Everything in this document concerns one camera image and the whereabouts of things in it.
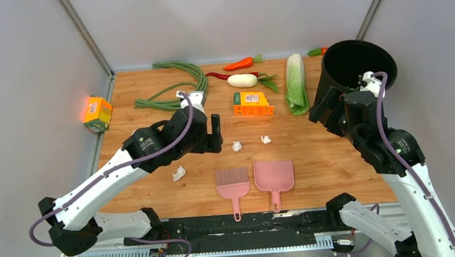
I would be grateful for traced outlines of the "pink hand brush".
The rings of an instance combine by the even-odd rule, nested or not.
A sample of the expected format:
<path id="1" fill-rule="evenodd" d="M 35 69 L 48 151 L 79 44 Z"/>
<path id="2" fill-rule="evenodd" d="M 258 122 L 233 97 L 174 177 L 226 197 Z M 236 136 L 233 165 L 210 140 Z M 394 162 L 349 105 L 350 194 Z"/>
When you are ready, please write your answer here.
<path id="1" fill-rule="evenodd" d="M 241 221 L 240 198 L 249 193 L 250 184 L 246 167 L 229 168 L 215 172 L 216 190 L 221 198 L 230 199 L 233 207 L 233 218 Z"/>

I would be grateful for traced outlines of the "pink dustpan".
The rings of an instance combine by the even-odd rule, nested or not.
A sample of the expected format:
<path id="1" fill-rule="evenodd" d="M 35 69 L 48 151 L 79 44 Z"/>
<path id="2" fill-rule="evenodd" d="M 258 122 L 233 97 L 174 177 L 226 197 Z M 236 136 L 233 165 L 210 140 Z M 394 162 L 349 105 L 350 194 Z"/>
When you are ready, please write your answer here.
<path id="1" fill-rule="evenodd" d="M 257 161 L 253 162 L 254 182 L 260 191 L 268 192 L 272 198 L 272 211 L 282 210 L 280 193 L 294 187 L 295 175 L 293 162 L 286 161 Z"/>

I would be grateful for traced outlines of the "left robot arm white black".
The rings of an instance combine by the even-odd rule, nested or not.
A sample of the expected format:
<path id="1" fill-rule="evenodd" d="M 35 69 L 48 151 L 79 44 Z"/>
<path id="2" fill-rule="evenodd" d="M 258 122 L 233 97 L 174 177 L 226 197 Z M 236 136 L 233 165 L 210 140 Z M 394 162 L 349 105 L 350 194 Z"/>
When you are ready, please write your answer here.
<path id="1" fill-rule="evenodd" d="M 131 184 L 188 153 L 219 153 L 223 144 L 220 122 L 219 114 L 206 116 L 195 107 L 184 107 L 169 120 L 134 131 L 114 156 L 74 191 L 39 202 L 53 245 L 70 257 L 111 239 L 160 241 L 163 227 L 153 209 L 143 207 L 124 214 L 102 213 L 100 209 Z"/>

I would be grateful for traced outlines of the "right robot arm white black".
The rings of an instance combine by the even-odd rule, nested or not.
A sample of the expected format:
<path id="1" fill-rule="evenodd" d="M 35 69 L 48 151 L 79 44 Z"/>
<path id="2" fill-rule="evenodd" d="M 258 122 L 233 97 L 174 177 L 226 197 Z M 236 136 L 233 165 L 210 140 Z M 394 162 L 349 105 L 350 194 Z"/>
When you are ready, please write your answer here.
<path id="1" fill-rule="evenodd" d="M 326 220 L 336 230 L 361 230 L 393 257 L 455 257 L 455 227 L 433 189 L 425 156 L 416 139 L 388 127 L 380 81 L 360 90 L 320 87 L 310 121 L 345 137 L 390 186 L 409 222 L 408 229 L 367 209 L 342 193 L 326 206 Z"/>

